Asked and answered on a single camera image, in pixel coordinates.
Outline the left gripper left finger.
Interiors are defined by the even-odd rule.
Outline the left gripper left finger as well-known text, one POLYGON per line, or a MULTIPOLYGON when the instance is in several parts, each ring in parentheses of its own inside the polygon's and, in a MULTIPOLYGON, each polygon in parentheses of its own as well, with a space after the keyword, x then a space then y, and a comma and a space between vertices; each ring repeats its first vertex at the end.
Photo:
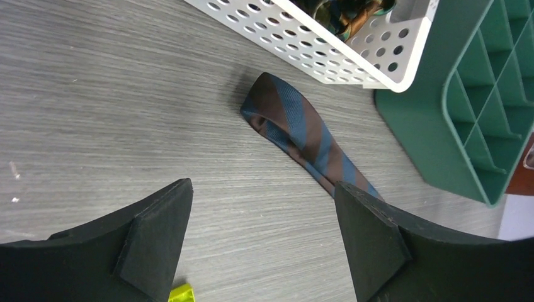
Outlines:
POLYGON ((1 245, 2 301, 167 301, 193 201, 180 179, 49 236, 1 245))

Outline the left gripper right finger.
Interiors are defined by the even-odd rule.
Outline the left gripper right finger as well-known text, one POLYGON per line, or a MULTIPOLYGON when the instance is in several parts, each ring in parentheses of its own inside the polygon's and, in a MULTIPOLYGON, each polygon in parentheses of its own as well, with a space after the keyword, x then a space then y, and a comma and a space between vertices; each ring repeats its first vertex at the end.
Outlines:
POLYGON ((532 301, 533 239, 460 232, 349 183, 334 203, 358 301, 532 301))

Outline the green divided tray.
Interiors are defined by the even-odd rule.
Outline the green divided tray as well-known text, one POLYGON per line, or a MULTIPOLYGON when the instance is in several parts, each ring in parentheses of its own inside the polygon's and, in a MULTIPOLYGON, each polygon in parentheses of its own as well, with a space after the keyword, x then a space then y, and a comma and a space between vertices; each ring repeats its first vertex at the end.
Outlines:
POLYGON ((441 1, 410 88, 375 105, 429 185, 498 204, 533 128, 533 2, 441 1))

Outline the navy brown striped tie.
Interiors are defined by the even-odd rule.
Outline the navy brown striped tie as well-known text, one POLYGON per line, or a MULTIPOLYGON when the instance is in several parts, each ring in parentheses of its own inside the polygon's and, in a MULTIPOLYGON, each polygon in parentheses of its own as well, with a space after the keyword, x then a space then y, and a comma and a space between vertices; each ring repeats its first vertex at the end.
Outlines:
POLYGON ((252 129, 300 164, 331 196, 337 182, 380 194, 335 141, 311 103, 293 86, 263 72, 240 108, 252 129))

